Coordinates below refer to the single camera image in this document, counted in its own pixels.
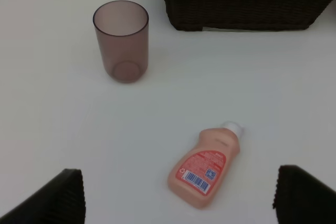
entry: bottle label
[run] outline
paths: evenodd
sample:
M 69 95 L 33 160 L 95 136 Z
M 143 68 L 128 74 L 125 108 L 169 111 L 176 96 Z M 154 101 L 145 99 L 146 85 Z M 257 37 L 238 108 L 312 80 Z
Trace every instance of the bottle label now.
M 223 171 L 226 157 L 218 151 L 198 152 L 189 157 L 176 172 L 176 178 L 208 195 Z

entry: translucent brown cup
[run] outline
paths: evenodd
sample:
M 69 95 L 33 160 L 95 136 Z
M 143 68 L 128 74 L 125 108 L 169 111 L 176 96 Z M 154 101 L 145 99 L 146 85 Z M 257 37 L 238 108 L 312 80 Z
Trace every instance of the translucent brown cup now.
M 93 15 L 107 74 L 114 80 L 135 82 L 148 67 L 148 23 L 145 8 L 131 1 L 113 1 Z

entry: white surface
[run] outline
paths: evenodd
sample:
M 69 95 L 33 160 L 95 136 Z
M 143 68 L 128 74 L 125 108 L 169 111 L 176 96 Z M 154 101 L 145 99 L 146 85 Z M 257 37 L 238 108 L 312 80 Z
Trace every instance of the white surface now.
M 336 4 L 306 31 L 184 33 L 163 0 L 150 14 L 150 66 L 112 81 L 92 16 L 112 0 L 0 0 L 0 215 L 63 168 L 81 168 L 86 223 L 267 223 L 277 170 L 297 164 L 336 188 Z M 166 186 L 199 131 L 246 127 L 213 204 Z

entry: barcode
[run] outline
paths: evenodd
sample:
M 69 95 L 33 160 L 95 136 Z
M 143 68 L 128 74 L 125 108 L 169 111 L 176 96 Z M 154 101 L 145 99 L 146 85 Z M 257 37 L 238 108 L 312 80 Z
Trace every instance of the barcode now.
M 193 174 L 192 172 L 189 172 L 188 170 L 185 171 L 182 178 L 185 181 L 188 181 L 190 184 L 197 187 L 199 190 L 201 190 L 205 194 L 210 188 L 210 185 L 206 181 L 204 181 L 203 179 L 201 179 L 197 175 Z

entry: orange bottle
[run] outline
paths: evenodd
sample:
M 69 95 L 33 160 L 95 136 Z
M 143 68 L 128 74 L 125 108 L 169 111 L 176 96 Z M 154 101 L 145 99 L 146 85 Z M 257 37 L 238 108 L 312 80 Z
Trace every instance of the orange bottle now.
M 210 204 L 240 151 L 242 133 L 234 122 L 201 131 L 198 144 L 170 172 L 170 189 L 196 208 Z

